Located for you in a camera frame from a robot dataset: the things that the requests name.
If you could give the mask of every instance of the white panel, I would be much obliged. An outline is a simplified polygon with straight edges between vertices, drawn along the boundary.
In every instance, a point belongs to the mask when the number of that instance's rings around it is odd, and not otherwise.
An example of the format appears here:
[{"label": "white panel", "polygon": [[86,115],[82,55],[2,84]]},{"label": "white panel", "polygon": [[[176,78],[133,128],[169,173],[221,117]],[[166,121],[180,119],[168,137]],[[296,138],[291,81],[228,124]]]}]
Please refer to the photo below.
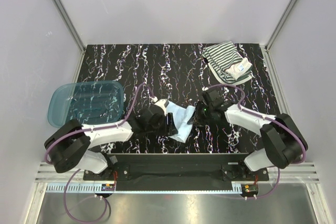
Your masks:
[{"label": "white panel", "polygon": [[299,0],[276,39],[274,60],[290,113],[336,218],[336,1]]},{"label": "white panel", "polygon": [[84,43],[266,43],[290,0],[62,0]]},{"label": "white panel", "polygon": [[71,82],[80,52],[51,0],[0,0],[0,215],[17,224],[56,130],[50,98]]}]

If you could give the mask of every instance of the striped cloth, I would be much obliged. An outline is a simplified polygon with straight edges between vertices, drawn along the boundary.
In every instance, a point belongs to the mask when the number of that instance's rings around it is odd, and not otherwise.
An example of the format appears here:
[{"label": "striped cloth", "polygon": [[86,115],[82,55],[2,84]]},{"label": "striped cloth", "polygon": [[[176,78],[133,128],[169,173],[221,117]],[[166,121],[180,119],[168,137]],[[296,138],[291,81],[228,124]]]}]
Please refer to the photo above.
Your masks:
[{"label": "striped cloth", "polygon": [[246,71],[246,73],[237,80],[225,72],[225,70],[229,69],[233,64],[240,63],[243,60],[236,46],[231,41],[204,48],[202,56],[207,59],[212,73],[222,84],[238,85],[252,78],[251,69]]}]

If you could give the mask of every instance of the clear plastic container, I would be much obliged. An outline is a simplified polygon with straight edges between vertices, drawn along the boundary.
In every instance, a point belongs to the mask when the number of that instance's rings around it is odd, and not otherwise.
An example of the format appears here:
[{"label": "clear plastic container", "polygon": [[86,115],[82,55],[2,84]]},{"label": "clear plastic container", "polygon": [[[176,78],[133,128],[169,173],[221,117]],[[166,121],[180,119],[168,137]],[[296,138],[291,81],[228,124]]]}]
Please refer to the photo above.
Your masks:
[{"label": "clear plastic container", "polygon": [[52,95],[48,121],[57,128],[71,119],[84,124],[113,123],[123,111],[123,87],[116,81],[66,84]]}]

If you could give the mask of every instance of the light blue cloth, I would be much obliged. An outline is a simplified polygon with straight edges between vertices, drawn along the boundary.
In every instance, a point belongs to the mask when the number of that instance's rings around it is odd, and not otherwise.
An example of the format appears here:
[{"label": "light blue cloth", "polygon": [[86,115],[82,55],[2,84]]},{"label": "light blue cloth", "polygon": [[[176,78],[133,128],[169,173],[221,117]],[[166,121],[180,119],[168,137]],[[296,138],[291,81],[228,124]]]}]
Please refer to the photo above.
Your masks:
[{"label": "light blue cloth", "polygon": [[173,119],[175,127],[178,133],[170,136],[170,138],[175,139],[179,142],[185,143],[193,127],[192,124],[187,124],[189,119],[192,117],[195,107],[188,106],[186,109],[176,105],[173,102],[169,102],[166,107],[167,113],[173,113]]}]

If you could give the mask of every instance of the marble pattern tabletop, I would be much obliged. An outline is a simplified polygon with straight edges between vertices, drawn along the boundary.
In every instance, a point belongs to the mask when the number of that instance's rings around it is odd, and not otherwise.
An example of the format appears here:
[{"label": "marble pattern tabletop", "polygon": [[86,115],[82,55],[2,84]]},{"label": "marble pattern tabletop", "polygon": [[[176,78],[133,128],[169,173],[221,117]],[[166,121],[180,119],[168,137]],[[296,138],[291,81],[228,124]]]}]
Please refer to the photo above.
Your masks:
[{"label": "marble pattern tabletop", "polygon": [[[145,82],[159,98],[177,105],[195,105],[202,90],[218,81],[201,57],[213,44],[88,45],[78,82],[115,80],[123,85],[129,107],[135,87]],[[279,114],[266,64],[258,44],[236,44],[239,53],[253,64],[253,78],[240,85],[246,93],[243,105],[267,114]],[[237,102],[238,90],[221,88],[220,93]],[[141,91],[135,112],[150,104],[147,89]],[[185,144],[149,134],[127,142],[99,146],[107,153],[233,153],[262,148],[261,138],[239,126],[193,127]]]}]

